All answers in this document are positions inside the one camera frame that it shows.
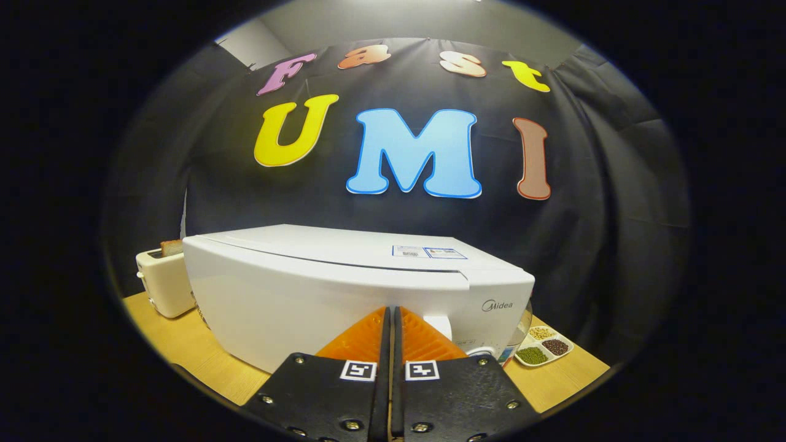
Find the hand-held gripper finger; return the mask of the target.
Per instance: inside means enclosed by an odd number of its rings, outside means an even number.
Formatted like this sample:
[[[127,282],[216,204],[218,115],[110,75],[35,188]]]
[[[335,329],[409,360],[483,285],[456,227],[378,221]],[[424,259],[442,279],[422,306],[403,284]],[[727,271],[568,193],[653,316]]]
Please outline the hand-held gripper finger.
[[[317,354],[294,352],[242,406],[303,441],[386,441],[391,309],[352,325]]]
[[[407,358],[416,334],[404,308],[395,308],[393,324],[393,436],[404,441],[505,441],[541,421],[493,356]]]

